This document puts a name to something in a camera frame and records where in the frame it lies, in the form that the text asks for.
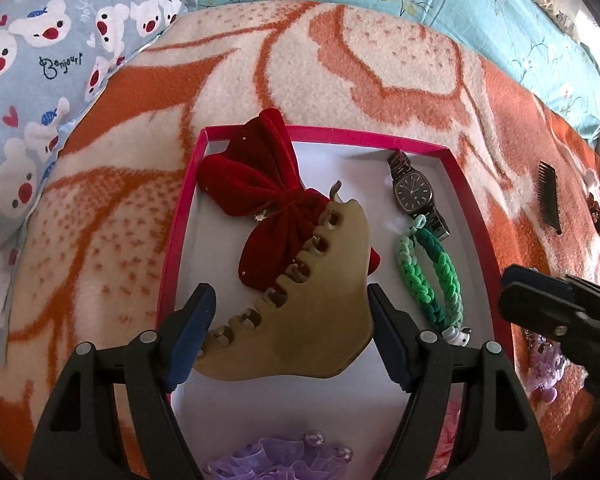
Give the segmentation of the red jewelry box tray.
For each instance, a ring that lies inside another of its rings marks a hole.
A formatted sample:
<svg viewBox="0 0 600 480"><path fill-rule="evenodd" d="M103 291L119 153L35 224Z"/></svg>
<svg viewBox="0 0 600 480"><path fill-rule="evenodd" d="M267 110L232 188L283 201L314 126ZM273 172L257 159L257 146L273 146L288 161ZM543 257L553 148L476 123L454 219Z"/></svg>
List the red jewelry box tray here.
<svg viewBox="0 0 600 480"><path fill-rule="evenodd" d="M226 382L191 372L175 389L172 406L200 466L264 437L296 440L324 432L330 446L349 445L347 475L372 478L407 406L370 339L366 286L381 286L418 327L425 319L396 266L396 241L407 228L392 192L388 159L404 151L434 189L449 223L444 248L464 300L470 345L497 341L513 349L507 322L496 310L498 264L474 194L450 150L411 139L362 131L294 127L289 131L304 185L326 192L340 185L340 216L291 273L271 281L264 304L238 276L252 220L232 218L197 183L190 164L174 216L160 289L159 311L180 308L200 283L214 288L212 328L245 322L215 341L212 353L245 370L280 359L271 376Z"/></svg>

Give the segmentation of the orange white floral blanket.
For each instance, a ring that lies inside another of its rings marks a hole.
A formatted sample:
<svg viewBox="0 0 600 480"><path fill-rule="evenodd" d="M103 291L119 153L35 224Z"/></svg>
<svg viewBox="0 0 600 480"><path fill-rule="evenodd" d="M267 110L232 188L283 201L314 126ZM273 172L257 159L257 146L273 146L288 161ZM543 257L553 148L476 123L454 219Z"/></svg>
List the orange white floral blanket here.
<svg viewBox="0 0 600 480"><path fill-rule="evenodd" d="M173 209L198 132L268 107L288 124L446 146L500 266L600 284L582 182L600 158L490 61L425 26L329 3L243 3L179 18L117 72L71 133L28 224L0 364L0 456L23 472L35 425L82 340L124 344L155 321ZM540 213L557 174L562 235Z"/></svg>

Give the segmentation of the pink flower scrunchie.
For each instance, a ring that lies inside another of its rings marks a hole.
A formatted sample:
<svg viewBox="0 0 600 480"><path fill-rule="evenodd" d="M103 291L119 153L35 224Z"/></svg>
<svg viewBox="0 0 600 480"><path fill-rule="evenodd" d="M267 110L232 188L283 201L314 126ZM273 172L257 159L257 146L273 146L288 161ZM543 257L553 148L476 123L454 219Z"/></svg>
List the pink flower scrunchie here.
<svg viewBox="0 0 600 480"><path fill-rule="evenodd" d="M427 478L432 478L437 474L445 472L446 468L449 466L457 434L457 427L460 422L462 400L463 387L460 384L452 385L449 401L448 404L446 404L438 444L434 451L434 459L429 467Z"/></svg>

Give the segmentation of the red velvet bow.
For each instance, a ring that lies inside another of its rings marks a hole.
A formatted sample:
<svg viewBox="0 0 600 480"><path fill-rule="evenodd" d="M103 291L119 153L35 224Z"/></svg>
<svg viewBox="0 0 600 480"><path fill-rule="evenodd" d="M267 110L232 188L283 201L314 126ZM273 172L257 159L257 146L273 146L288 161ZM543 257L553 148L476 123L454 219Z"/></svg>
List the red velvet bow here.
<svg viewBox="0 0 600 480"><path fill-rule="evenodd" d="M198 166L199 187L235 218L262 219L245 241L238 278L265 292L297 263L306 266L306 242L325 237L325 261L314 268L328 288L362 295L378 267L370 229L357 200L338 203L303 185L282 113L268 108L241 125L221 153Z"/></svg>

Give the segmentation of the beige hair claw clip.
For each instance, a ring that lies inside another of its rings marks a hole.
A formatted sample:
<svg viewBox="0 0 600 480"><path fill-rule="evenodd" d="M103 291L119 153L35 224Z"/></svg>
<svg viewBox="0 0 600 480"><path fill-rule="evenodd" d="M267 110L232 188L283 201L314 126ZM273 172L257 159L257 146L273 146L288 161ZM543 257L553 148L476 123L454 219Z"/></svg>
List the beige hair claw clip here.
<svg viewBox="0 0 600 480"><path fill-rule="evenodd" d="M339 196L335 183L329 198ZM196 372L222 382L270 376L331 378L366 348L373 320L362 295L328 288L314 268L325 261L325 237L306 242L306 266L292 264L253 306L212 330L194 362Z"/></svg>

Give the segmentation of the blue bear print pillow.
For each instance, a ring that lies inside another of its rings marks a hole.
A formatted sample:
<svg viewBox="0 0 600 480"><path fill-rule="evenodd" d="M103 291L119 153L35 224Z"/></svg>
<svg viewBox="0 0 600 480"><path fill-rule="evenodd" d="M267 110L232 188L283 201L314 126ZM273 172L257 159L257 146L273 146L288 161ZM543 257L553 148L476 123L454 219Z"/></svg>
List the blue bear print pillow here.
<svg viewBox="0 0 600 480"><path fill-rule="evenodd" d="M189 10L184 0L0 0L0 363L26 223L108 79Z"/></svg>

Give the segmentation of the metal wrist watch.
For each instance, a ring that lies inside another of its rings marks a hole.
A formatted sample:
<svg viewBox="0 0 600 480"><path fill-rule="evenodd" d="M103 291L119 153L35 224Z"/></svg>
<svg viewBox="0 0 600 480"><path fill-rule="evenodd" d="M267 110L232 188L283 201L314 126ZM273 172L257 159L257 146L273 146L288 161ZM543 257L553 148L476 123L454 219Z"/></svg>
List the metal wrist watch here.
<svg viewBox="0 0 600 480"><path fill-rule="evenodd" d="M425 228L439 242L450 236L448 224L438 211L434 201L434 189L429 180L415 169L411 159L402 151L393 152L388 158L392 190L396 204L410 218L425 217Z"/></svg>

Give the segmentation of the purple flower scrunchie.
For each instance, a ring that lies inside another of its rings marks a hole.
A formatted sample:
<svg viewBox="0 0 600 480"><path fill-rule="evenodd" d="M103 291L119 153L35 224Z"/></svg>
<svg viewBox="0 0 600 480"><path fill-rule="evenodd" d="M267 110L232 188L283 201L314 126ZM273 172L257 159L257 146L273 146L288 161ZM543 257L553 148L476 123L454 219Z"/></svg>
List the purple flower scrunchie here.
<svg viewBox="0 0 600 480"><path fill-rule="evenodd" d="M311 429L299 439L263 437L209 460L202 472L210 479L330 480L347 477L354 456L345 444L330 445L323 431Z"/></svg>

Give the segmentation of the black hair comb clip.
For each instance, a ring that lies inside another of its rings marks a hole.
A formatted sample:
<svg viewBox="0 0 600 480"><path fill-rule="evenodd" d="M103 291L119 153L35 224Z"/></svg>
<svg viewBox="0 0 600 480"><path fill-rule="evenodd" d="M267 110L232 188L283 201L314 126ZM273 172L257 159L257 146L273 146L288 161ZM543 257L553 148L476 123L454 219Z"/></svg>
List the black hair comb clip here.
<svg viewBox="0 0 600 480"><path fill-rule="evenodd" d="M557 235L562 235L559 218L557 174L547 162L539 162L538 197L540 213L543 222L554 229Z"/></svg>

